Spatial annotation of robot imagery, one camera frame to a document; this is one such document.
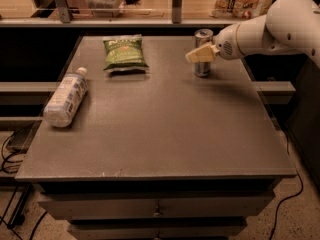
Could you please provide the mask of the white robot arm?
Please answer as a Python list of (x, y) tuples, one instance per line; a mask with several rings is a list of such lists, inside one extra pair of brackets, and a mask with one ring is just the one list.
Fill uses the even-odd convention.
[(225, 27), (185, 55), (189, 63), (217, 56), (234, 60), (248, 55), (305, 54), (320, 67), (320, 8), (313, 0), (276, 0), (265, 15)]

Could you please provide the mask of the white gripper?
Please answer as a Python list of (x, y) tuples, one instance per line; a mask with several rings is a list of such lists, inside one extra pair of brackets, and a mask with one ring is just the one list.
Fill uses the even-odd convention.
[(207, 42), (185, 55), (189, 63), (212, 62), (219, 54), (226, 60), (240, 59), (245, 56), (238, 38), (242, 24), (236, 23), (222, 29), (215, 37), (214, 44)]

